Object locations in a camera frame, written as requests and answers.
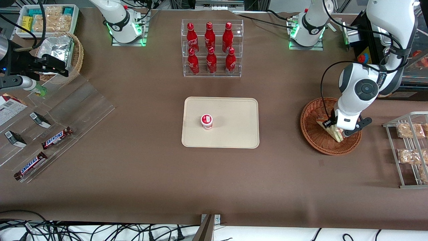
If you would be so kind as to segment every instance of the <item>acrylic display shelf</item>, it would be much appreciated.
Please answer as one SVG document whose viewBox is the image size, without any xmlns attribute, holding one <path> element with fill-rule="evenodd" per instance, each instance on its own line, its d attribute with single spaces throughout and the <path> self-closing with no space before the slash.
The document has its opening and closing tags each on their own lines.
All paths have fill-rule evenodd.
<svg viewBox="0 0 428 241">
<path fill-rule="evenodd" d="M 210 74 L 207 70 L 207 55 L 208 51 L 205 47 L 205 31 L 207 22 L 213 24 L 215 33 L 215 55 L 217 56 L 217 71 Z M 226 56 L 227 53 L 222 51 L 223 33 L 227 22 L 232 23 L 233 44 L 235 49 L 236 67 L 232 75 L 226 74 Z M 198 35 L 199 52 L 196 54 L 199 61 L 199 73 L 193 75 L 189 68 L 187 57 L 189 56 L 189 45 L 187 44 L 187 24 L 193 23 L 195 32 Z M 242 51 L 244 43 L 244 21 L 243 20 L 201 20 L 201 19 L 183 19 L 181 21 L 181 51 L 183 54 L 183 74 L 186 77 L 241 77 L 242 75 Z"/>
<path fill-rule="evenodd" d="M 8 178 L 13 178 L 15 173 L 42 151 L 48 159 L 31 169 L 20 180 L 30 182 L 114 109 L 85 77 L 79 75 L 66 85 L 54 84 L 59 78 L 63 77 L 56 75 L 43 84 L 48 89 L 45 96 L 30 94 L 22 99 L 27 107 L 0 126 L 0 169 L 11 171 Z M 43 115 L 51 123 L 51 127 L 46 129 L 37 125 L 30 118 L 33 111 Z M 43 150 L 41 143 L 66 127 L 70 127 L 73 133 Z M 19 148 L 10 144 L 4 135 L 9 130 L 20 134 L 27 146 Z"/>
</svg>

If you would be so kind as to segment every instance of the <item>brown table surface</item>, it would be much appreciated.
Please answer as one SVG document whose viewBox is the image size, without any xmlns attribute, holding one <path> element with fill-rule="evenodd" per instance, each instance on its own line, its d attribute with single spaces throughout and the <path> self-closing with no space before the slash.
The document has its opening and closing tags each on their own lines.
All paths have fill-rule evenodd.
<svg viewBox="0 0 428 241">
<path fill-rule="evenodd" d="M 324 51 L 290 51 L 284 28 L 244 19 L 242 78 L 184 78 L 181 19 L 241 17 L 161 11 L 143 48 L 111 47 L 101 13 L 81 12 L 81 73 L 116 109 L 29 184 L 0 169 L 0 210 L 29 209 L 48 220 L 196 224 L 200 214 L 216 213 L 227 225 L 428 229 L 428 190 L 398 188 L 381 126 L 409 111 L 426 111 L 426 102 L 375 101 L 362 113 L 373 124 L 346 156 L 323 155 L 301 134 L 300 113 L 320 96 L 322 72 L 354 58 L 340 31 L 325 32 Z M 284 23 L 272 15 L 251 16 Z M 343 68 L 327 74 L 325 96 L 339 97 Z M 184 147 L 189 96 L 255 98 L 259 147 Z"/>
</svg>

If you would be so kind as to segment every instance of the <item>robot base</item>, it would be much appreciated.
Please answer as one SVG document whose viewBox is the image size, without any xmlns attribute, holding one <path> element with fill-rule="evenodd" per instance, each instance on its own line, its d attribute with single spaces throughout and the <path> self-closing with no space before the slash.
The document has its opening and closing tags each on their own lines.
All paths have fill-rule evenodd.
<svg viewBox="0 0 428 241">
<path fill-rule="evenodd" d="M 147 21 L 150 19 L 151 11 L 148 13 L 144 19 L 141 20 L 142 23 L 146 23 L 145 25 L 139 27 L 142 31 L 142 34 L 138 36 L 136 39 L 129 43 L 121 43 L 116 41 L 116 39 L 112 38 L 111 45 L 112 46 L 130 46 L 130 47 L 144 47 L 147 42 L 147 34 L 149 31 L 149 24 Z"/>
<path fill-rule="evenodd" d="M 287 26 L 295 27 L 296 26 L 296 22 L 295 22 L 296 18 L 297 18 L 297 15 L 289 18 L 289 20 L 287 20 Z M 288 39 L 288 48 L 289 49 L 291 49 L 291 50 L 316 50 L 316 51 L 324 50 L 322 38 L 320 40 L 318 40 L 318 42 L 315 45 L 313 45 L 311 47 L 306 47 L 306 46 L 302 46 L 302 45 L 298 44 L 296 42 L 296 40 L 294 40 L 293 38 L 290 37 L 291 31 L 292 31 L 291 29 L 287 29 L 287 33 L 289 36 L 289 39 Z"/>
</svg>

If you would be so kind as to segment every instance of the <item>beige tray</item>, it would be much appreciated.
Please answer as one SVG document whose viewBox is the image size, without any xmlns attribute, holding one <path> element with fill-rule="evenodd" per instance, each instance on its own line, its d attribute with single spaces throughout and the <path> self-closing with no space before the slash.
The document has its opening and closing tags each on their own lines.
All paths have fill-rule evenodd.
<svg viewBox="0 0 428 241">
<path fill-rule="evenodd" d="M 213 127 L 202 128 L 201 116 L 210 114 Z M 184 102 L 185 147 L 256 148 L 259 145 L 259 106 L 252 98 L 189 97 Z"/>
</svg>

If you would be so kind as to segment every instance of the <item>white robotic arm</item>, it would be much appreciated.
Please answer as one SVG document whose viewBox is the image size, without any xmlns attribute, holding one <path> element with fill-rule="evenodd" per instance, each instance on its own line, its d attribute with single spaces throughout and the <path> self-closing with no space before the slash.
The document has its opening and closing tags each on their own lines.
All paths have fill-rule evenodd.
<svg viewBox="0 0 428 241">
<path fill-rule="evenodd" d="M 390 94 L 401 83 L 413 38 L 417 19 L 413 12 L 415 0 L 378 0 L 369 1 L 367 17 L 376 26 L 388 31 L 398 42 L 394 42 L 388 61 L 381 66 L 361 64 L 348 65 L 339 78 L 342 96 L 334 108 L 336 125 L 345 130 L 357 131 L 358 117 L 376 99 L 378 94 Z"/>
<path fill-rule="evenodd" d="M 307 12 L 301 12 L 297 15 L 297 25 L 295 30 L 290 34 L 290 37 L 302 46 L 313 46 L 321 38 L 324 32 L 324 25 L 329 19 L 326 10 L 333 12 L 334 5 L 332 0 L 312 0 L 311 6 Z"/>
<path fill-rule="evenodd" d="M 114 39 L 129 43 L 142 34 L 141 14 L 115 0 L 90 0 L 101 11 Z"/>
</svg>

